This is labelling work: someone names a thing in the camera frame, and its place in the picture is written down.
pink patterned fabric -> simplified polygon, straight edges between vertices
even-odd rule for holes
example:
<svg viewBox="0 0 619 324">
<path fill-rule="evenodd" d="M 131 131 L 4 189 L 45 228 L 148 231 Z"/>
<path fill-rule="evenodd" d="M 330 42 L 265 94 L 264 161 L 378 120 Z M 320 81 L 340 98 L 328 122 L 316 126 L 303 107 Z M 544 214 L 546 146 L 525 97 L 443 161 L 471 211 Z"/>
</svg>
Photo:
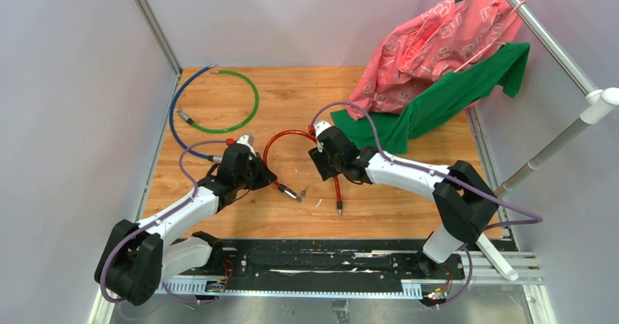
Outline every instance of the pink patterned fabric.
<svg viewBox="0 0 619 324">
<path fill-rule="evenodd" d="M 506 0 L 441 1 L 382 41 L 348 100 L 368 111 L 401 113 L 487 45 L 493 44 L 465 69 L 511 42 L 522 25 L 517 14 L 508 16 L 511 10 Z M 347 111 L 355 120 L 363 117 L 355 108 Z"/>
</svg>

white wall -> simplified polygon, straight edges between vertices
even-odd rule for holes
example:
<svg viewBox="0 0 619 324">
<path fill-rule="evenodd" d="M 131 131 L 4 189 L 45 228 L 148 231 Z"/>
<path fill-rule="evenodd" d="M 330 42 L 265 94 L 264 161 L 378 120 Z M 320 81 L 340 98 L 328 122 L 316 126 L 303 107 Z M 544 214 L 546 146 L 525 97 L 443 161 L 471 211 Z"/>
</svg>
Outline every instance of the white wall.
<svg viewBox="0 0 619 324">
<path fill-rule="evenodd" d="M 174 76 L 133 0 L 0 0 L 0 323 L 84 323 Z"/>
<path fill-rule="evenodd" d="M 183 66 L 365 65 L 441 0 L 148 0 Z"/>
<path fill-rule="evenodd" d="M 617 0 L 527 0 L 600 88 L 619 86 Z M 515 172 L 586 107 L 581 92 L 523 27 L 531 42 L 523 89 L 495 92 L 480 105 L 501 180 Z M 586 130 L 519 188 L 510 201 L 541 213 L 541 225 L 517 228 L 533 250 L 559 323 L 616 323 L 619 112 Z"/>
</svg>

red hose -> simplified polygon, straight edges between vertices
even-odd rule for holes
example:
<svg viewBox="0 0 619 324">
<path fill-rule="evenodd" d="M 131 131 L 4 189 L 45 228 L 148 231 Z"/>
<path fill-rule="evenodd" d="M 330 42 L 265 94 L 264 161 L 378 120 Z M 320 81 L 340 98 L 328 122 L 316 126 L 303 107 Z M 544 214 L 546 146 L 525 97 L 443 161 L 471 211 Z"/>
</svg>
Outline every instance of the red hose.
<svg viewBox="0 0 619 324">
<path fill-rule="evenodd" d="M 316 138 L 314 138 L 313 136 L 311 136 L 309 133 L 307 132 L 303 132 L 300 131 L 298 129 L 288 129 L 286 131 L 281 131 L 278 134 L 275 134 L 268 143 L 266 143 L 266 146 L 264 147 L 264 153 L 263 153 L 263 158 L 262 160 L 264 161 L 264 165 L 266 167 L 269 167 L 268 161 L 267 161 L 267 156 L 269 155 L 269 149 L 271 148 L 271 145 L 273 145 L 273 143 L 278 140 L 279 138 L 289 135 L 289 134 L 297 134 L 299 136 L 304 136 L 308 139 L 310 139 L 312 142 L 316 143 Z M 337 177 L 333 177 L 333 181 L 335 183 L 335 195 L 336 195 L 336 199 L 337 201 L 341 201 L 342 200 L 342 193 L 339 191 L 339 180 L 337 179 Z M 280 183 L 276 180 L 275 181 L 275 186 L 279 187 Z"/>
</svg>

hanging clothes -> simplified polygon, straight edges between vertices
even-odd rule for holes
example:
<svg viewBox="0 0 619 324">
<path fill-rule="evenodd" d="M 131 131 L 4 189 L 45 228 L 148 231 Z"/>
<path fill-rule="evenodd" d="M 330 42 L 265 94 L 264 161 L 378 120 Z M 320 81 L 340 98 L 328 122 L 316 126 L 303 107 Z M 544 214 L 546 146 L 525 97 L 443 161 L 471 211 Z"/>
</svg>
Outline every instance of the hanging clothes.
<svg viewBox="0 0 619 324">
<path fill-rule="evenodd" d="M 492 45 L 473 63 L 511 42 L 522 25 L 511 10 L 506 0 L 441 1 L 382 41 L 348 100 L 369 112 L 401 113 L 486 46 Z M 353 107 L 347 111 L 355 120 L 363 117 Z"/>
<path fill-rule="evenodd" d="M 450 72 L 413 99 L 400 115 L 372 113 L 382 148 L 393 154 L 407 151 L 408 139 L 418 138 L 457 115 L 473 101 L 490 95 L 495 85 L 513 98 L 518 94 L 529 43 L 508 43 L 470 69 Z M 346 110 L 331 113 L 337 127 L 358 147 L 376 146 L 366 118 L 352 119 Z"/>
</svg>

wooden surface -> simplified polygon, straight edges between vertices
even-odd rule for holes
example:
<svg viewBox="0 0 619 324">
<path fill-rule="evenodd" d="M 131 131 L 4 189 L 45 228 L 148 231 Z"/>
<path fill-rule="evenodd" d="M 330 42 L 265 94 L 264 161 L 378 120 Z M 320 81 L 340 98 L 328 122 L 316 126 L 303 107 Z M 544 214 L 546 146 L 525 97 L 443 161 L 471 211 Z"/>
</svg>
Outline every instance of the wooden surface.
<svg viewBox="0 0 619 324">
<path fill-rule="evenodd" d="M 214 135 L 190 127 L 174 114 L 177 132 L 185 143 L 238 138 L 250 132 L 255 137 L 254 147 L 262 152 L 277 132 L 306 131 L 318 109 L 345 100 L 364 70 L 362 66 L 227 69 L 245 74 L 258 87 L 260 107 L 256 116 L 235 132 Z M 181 84 L 198 70 L 186 68 Z M 249 85 L 238 77 L 207 72 L 187 87 L 177 104 L 202 126 L 227 128 L 250 113 L 253 94 Z M 322 118 L 330 120 L 327 113 Z M 186 235 L 206 231 L 220 238 L 426 238 L 440 224 L 433 201 L 392 187 L 353 185 L 344 179 L 341 179 L 344 217 L 337 217 L 333 182 L 320 179 L 307 154 L 311 147 L 311 141 L 304 137 L 285 136 L 269 151 L 269 168 L 280 182 L 297 192 L 309 187 L 302 203 L 290 200 L 272 185 L 250 192 L 196 224 Z M 198 151 L 220 155 L 223 149 L 221 144 L 211 144 Z M 168 128 L 145 217 L 169 206 L 191 188 L 177 165 L 181 152 Z M 452 164 L 460 159 L 482 172 L 464 113 L 437 130 L 409 141 L 409 151 L 403 157 L 434 164 Z M 196 179 L 202 178 L 210 165 L 209 161 L 192 155 L 185 157 L 185 167 Z M 488 236 L 500 237 L 501 232 L 495 229 Z"/>
</svg>

